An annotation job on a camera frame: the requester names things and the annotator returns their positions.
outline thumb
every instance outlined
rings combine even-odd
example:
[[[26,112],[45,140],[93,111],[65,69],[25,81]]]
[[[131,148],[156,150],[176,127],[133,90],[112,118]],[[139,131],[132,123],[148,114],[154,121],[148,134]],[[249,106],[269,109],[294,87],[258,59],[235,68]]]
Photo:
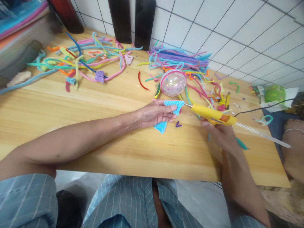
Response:
[[[164,113],[173,112],[176,109],[177,109],[176,105],[158,106],[157,108],[159,112],[164,112]]]
[[[210,133],[218,135],[220,131],[216,129],[211,123],[209,123],[207,120],[204,120],[200,123],[202,127],[204,127],[206,130],[208,130]]]

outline clear plastic ball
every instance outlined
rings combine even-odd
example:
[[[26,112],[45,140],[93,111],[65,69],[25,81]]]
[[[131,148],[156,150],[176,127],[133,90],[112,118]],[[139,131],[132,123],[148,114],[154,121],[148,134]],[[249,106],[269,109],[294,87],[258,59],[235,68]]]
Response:
[[[161,91],[170,97],[181,94],[187,83],[185,76],[178,71],[164,74],[161,81]]]

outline white tile wall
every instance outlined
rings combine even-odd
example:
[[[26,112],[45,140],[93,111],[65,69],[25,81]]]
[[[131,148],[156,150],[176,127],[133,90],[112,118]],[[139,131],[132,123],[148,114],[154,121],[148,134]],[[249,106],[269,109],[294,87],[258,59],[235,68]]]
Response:
[[[82,19],[85,25],[89,28],[105,33],[105,25],[103,21],[82,14]]]
[[[197,24],[192,24],[181,48],[189,52],[197,52],[210,34],[210,30]]]
[[[272,58],[278,58],[296,46],[303,43],[304,37],[304,28],[300,27],[296,31],[292,32],[284,39],[273,45],[271,48],[264,52],[265,55],[268,55]]]
[[[283,63],[286,63],[286,64],[290,64],[303,57],[304,57],[304,44],[301,44],[300,46],[298,46],[298,47],[290,50],[286,54],[280,56],[279,58],[277,58],[277,60],[279,60]]]
[[[234,71],[235,71],[234,69],[232,69],[232,68],[230,68],[230,67],[228,67],[228,66],[222,66],[222,67],[218,70],[218,72],[223,73],[223,74],[226,74],[226,75],[229,75],[229,74],[231,74],[231,73],[234,72]]]
[[[185,0],[175,0],[172,12],[193,21],[202,3],[203,0],[187,0],[186,4]]]
[[[228,41],[229,39],[227,37],[212,32],[198,52],[207,51],[208,53],[212,53],[212,58]]]
[[[268,2],[284,12],[290,11],[302,0],[268,0]]]
[[[293,63],[290,63],[290,66],[295,67],[297,69],[303,69],[304,68],[304,58],[299,59]]]
[[[284,16],[254,40],[250,46],[256,51],[263,52],[299,27],[300,25],[295,23],[291,17]]]
[[[265,85],[267,83],[268,83],[267,81],[264,81],[262,79],[258,79],[258,80],[253,81],[251,84],[253,86],[259,86],[259,85],[262,86],[262,85]]]
[[[248,45],[283,16],[282,12],[264,4],[233,38]]]
[[[213,69],[214,71],[218,71],[221,67],[223,66],[223,64],[214,62],[214,61],[209,61],[209,67],[210,69]]]
[[[109,11],[109,2],[108,0],[98,0],[102,19],[104,22],[108,22],[109,24],[113,24],[111,13]]]
[[[289,75],[286,75],[278,80],[275,80],[273,81],[273,83],[275,84],[278,84],[278,85],[284,85],[284,84],[287,84],[289,82],[292,82],[292,81],[295,81],[295,80],[298,80],[298,79],[301,79],[301,78],[304,78],[304,72],[302,71],[296,71],[294,73],[291,73]]]
[[[272,60],[270,63],[262,66],[261,68],[255,70],[254,72],[250,73],[250,75],[253,75],[257,78],[261,78],[267,74],[270,74],[272,72],[274,72],[277,69],[280,69],[282,67],[284,67],[285,64],[280,63],[276,60]]]
[[[232,3],[233,0],[205,0],[195,22],[214,29]]]
[[[108,0],[71,2],[81,23],[114,35]],[[133,41],[135,2],[130,0]],[[207,51],[212,70],[253,85],[304,91],[303,12],[303,0],[156,0],[150,45]]]
[[[155,9],[154,23],[151,37],[163,41],[171,13],[161,8]]]
[[[256,69],[266,65],[270,61],[272,61],[271,58],[264,55],[258,55],[257,57],[255,57],[254,59],[252,59],[251,61],[240,67],[239,69],[240,71],[243,71],[245,73],[251,73]]]
[[[242,50],[239,54],[237,54],[234,58],[232,58],[227,65],[238,69],[250,60],[252,60],[254,57],[256,57],[259,53],[254,51],[253,49],[246,47],[244,50]]]
[[[233,37],[263,4],[264,2],[256,0],[235,0],[214,30]]]
[[[304,2],[302,1],[300,4],[298,4],[295,8],[293,8],[289,14],[295,18],[297,22],[300,24],[304,24]]]
[[[246,46],[233,40],[229,40],[229,42],[212,59],[214,61],[226,64],[245,47]]]
[[[237,78],[237,79],[241,79],[243,77],[245,77],[247,74],[240,72],[240,71],[235,71],[232,74],[230,74],[229,76],[233,77],[233,78]]]
[[[257,78],[251,76],[251,75],[246,75],[245,77],[242,78],[243,81],[246,81],[246,82],[254,82]]]
[[[172,44],[173,46],[180,47],[187,35],[191,22],[172,14],[168,24],[167,32],[164,42]]]
[[[262,77],[262,79],[266,80],[266,81],[274,81],[274,80],[282,78],[288,74],[291,74],[295,71],[297,71],[297,70],[290,66],[285,66],[285,67],[282,67],[281,69],[278,69],[278,70]]]

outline shirt sleeve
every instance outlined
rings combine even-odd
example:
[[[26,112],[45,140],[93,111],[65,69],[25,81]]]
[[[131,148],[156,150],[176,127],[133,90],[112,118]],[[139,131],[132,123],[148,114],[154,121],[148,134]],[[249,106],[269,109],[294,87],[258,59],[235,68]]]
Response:
[[[28,174],[0,182],[0,228],[55,228],[56,184],[46,174]]]
[[[265,228],[258,220],[247,215],[243,215],[235,219],[232,228]]]

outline striped shirt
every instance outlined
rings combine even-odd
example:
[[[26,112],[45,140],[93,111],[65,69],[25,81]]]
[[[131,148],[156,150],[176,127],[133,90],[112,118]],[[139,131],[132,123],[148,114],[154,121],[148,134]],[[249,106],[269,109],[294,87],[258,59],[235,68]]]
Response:
[[[175,182],[156,181],[159,199],[172,227],[201,228],[177,199]],[[0,182],[0,228],[55,228],[57,216],[56,184],[52,177],[28,174]],[[107,175],[89,205],[82,227],[158,227],[152,179]],[[252,217],[241,216],[232,222],[232,227],[264,226]]]

